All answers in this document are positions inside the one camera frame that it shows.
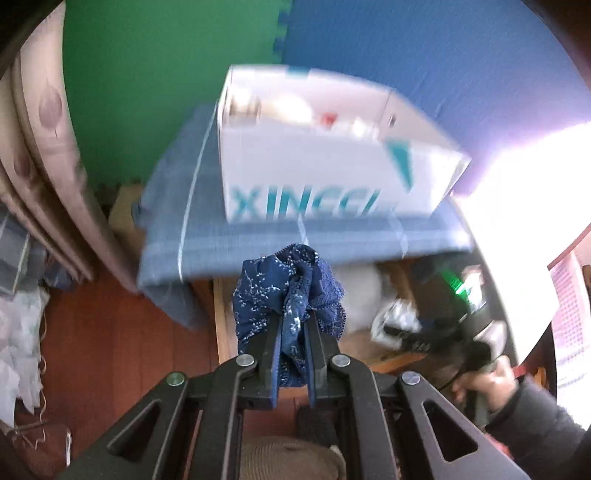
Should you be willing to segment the person's right hand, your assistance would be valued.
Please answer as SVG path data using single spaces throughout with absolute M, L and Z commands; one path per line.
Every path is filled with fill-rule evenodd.
M 463 402 L 467 394 L 482 394 L 491 412 L 501 410 L 515 394 L 519 383 L 515 377 L 510 359 L 500 356 L 490 372 L 468 372 L 452 385 L 452 393 L 457 402 Z

